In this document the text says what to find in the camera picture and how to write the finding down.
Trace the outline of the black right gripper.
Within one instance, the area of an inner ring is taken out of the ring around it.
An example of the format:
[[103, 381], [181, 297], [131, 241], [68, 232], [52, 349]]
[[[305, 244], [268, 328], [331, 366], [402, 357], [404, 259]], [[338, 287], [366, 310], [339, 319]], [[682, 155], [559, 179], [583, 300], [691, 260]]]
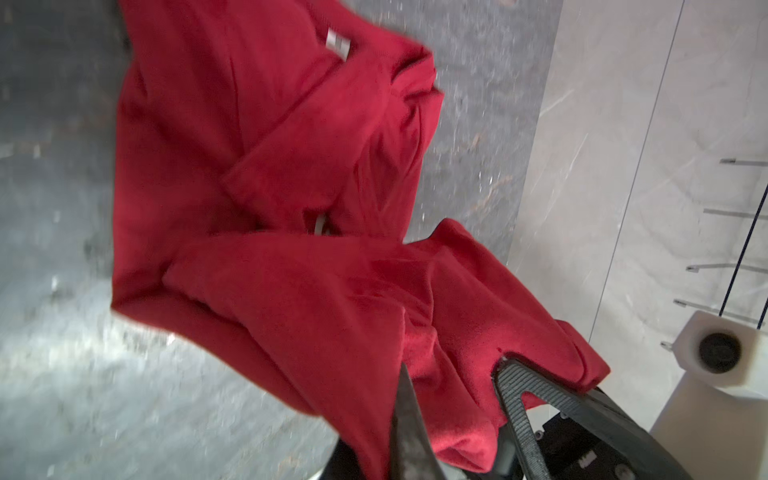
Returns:
[[517, 361], [494, 387], [507, 417], [492, 479], [689, 479], [646, 430], [596, 387], [579, 394]]

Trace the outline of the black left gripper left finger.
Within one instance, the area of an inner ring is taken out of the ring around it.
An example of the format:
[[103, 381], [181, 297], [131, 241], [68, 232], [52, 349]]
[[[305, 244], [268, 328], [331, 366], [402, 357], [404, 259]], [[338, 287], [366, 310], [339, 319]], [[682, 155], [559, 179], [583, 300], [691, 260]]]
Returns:
[[320, 480], [366, 480], [366, 476], [353, 449], [339, 439], [320, 473]]

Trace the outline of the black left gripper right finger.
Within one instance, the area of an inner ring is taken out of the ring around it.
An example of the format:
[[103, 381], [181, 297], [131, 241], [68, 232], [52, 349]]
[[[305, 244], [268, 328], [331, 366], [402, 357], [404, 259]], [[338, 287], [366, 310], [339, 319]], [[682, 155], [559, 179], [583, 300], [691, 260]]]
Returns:
[[390, 478], [446, 480], [431, 447], [413, 384], [401, 365], [390, 430]]

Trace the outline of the dark red printed t-shirt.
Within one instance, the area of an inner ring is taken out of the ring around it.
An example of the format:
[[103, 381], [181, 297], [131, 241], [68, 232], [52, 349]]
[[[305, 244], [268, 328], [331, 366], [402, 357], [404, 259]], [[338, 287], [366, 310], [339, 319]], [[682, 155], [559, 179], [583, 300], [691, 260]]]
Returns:
[[458, 222], [407, 242], [443, 101], [432, 53], [338, 1], [124, 1], [112, 306], [323, 417], [390, 473], [407, 370], [436, 456], [486, 472], [509, 354], [609, 373]]

